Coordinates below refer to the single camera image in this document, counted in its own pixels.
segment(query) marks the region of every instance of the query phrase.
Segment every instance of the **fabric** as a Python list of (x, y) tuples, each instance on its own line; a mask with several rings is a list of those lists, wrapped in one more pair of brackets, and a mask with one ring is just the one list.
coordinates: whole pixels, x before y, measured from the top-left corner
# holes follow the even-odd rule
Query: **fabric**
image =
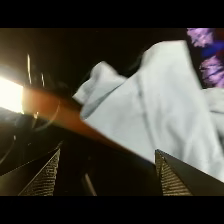
[(219, 122), (214, 121), (219, 118), (209, 111), (213, 99), (208, 95), (185, 41), (171, 41), (146, 51), (129, 79), (99, 63), (74, 99), (83, 104), (84, 122), (131, 152), (154, 163), (160, 149), (224, 182)]

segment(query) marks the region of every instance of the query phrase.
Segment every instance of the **white cloth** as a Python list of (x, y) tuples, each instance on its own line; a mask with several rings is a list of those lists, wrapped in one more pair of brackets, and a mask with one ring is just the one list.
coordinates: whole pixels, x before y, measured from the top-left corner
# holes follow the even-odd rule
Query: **white cloth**
[[(215, 107), (209, 91), (201, 90), (186, 43), (171, 41), (146, 51), (129, 79), (99, 63), (74, 98), (83, 104), (80, 116), (88, 125), (131, 152), (154, 163), (160, 149), (224, 182), (216, 130), (224, 133), (217, 124), (224, 118), (209, 111), (224, 113), (224, 103)], [(224, 90), (217, 91), (224, 99)]]

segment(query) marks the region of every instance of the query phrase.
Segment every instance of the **white towel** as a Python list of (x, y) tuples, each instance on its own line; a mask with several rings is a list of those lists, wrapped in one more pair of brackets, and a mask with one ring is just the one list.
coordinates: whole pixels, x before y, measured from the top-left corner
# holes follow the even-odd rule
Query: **white towel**
[(207, 95), (186, 43), (171, 41), (146, 51), (129, 79), (99, 63), (74, 98), (83, 104), (84, 122), (131, 152), (154, 163), (160, 149), (224, 182), (224, 153), (213, 124), (218, 113), (213, 118)]

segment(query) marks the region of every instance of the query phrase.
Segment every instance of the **glowing light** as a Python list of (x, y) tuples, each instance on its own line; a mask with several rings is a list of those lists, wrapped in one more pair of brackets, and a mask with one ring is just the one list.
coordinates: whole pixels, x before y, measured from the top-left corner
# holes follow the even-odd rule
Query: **glowing light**
[(23, 113), (22, 96), (23, 86), (0, 78), (0, 107), (16, 113)]

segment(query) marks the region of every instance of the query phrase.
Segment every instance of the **light source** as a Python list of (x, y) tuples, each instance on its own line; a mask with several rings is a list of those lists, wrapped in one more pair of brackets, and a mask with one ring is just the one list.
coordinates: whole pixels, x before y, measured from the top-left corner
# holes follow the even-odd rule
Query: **light source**
[(0, 107), (23, 113), (23, 86), (0, 77)]

